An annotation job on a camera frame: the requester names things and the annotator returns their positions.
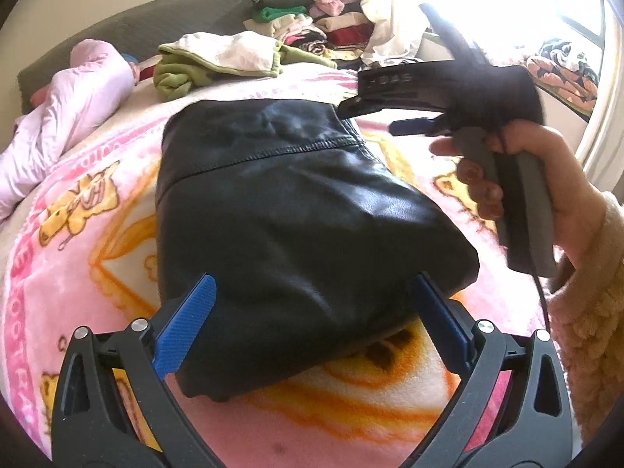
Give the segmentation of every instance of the black clamp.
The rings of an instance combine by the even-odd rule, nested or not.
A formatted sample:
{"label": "black clamp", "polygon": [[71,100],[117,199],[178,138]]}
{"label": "black clamp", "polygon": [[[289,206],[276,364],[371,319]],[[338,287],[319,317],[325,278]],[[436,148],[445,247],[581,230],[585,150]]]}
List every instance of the black clamp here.
{"label": "black clamp", "polygon": [[[449,371],[461,383],[436,424],[401,468],[564,468],[572,457],[570,406],[547,331],[501,333],[443,298],[426,275],[410,295]],[[197,434],[155,369],[158,333],[185,301],[117,333],[80,327],[67,348],[52,414],[52,459],[59,468],[225,468]],[[136,436],[113,377],[127,373],[161,452]],[[511,371],[491,435],[464,452],[501,371]]]}

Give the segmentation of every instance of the black leather bag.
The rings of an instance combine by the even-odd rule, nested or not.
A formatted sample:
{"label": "black leather bag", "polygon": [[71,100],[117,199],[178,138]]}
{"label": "black leather bag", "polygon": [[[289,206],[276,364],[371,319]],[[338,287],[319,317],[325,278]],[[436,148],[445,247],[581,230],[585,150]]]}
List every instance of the black leather bag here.
{"label": "black leather bag", "polygon": [[448,295],[477,277],[462,233],[332,105],[199,101],[167,123],[162,151],[160,296],[203,273],[217,285],[177,372],[188,396],[222,401],[400,331],[421,271]]}

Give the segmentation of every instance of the fluffy beige sleeve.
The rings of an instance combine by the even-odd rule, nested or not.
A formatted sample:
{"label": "fluffy beige sleeve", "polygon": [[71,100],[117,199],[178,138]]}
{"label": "fluffy beige sleeve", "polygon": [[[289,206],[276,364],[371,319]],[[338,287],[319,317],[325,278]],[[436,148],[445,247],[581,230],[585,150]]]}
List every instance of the fluffy beige sleeve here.
{"label": "fluffy beige sleeve", "polygon": [[605,219],[583,264],[548,300],[585,444],[624,392],[624,209],[604,197]]}

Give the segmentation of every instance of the green cloth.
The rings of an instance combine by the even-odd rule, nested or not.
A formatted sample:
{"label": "green cloth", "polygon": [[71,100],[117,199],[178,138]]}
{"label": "green cloth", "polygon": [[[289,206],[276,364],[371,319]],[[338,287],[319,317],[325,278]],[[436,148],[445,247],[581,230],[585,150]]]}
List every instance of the green cloth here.
{"label": "green cloth", "polygon": [[238,71],[219,67],[182,49],[176,50],[175,53],[168,52],[166,48],[159,48],[159,51],[163,57],[154,67],[153,81],[158,98],[163,102],[182,98],[194,88],[210,86],[219,73],[246,77],[277,77],[282,73],[282,65],[302,62],[336,68],[336,63],[327,58],[283,45],[277,41],[275,41],[273,68],[270,71]]}
{"label": "green cloth", "polygon": [[271,7],[266,7],[262,10],[256,10],[253,13],[253,20],[257,23],[267,23],[272,21],[273,19],[277,19],[282,17],[283,15],[288,14],[305,14],[308,15],[308,9],[305,7],[292,7],[292,9],[272,9]]}
{"label": "green cloth", "polygon": [[192,88],[210,86],[213,70],[208,70],[181,54],[163,54],[154,67],[154,87],[161,101],[182,98]]}
{"label": "green cloth", "polygon": [[297,49],[296,47],[291,47],[289,45],[282,45],[280,48],[280,59],[282,60],[282,65],[308,63],[337,68],[336,62],[333,62],[332,60],[323,56],[308,53],[307,51],[302,51],[301,49]]}

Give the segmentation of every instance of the window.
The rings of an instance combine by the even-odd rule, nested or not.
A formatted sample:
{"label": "window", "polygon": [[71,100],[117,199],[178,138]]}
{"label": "window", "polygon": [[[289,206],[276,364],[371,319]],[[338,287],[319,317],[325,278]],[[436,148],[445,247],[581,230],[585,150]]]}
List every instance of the window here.
{"label": "window", "polygon": [[600,71],[603,0],[429,0],[467,37],[493,55],[519,46],[538,52],[545,40],[573,42]]}

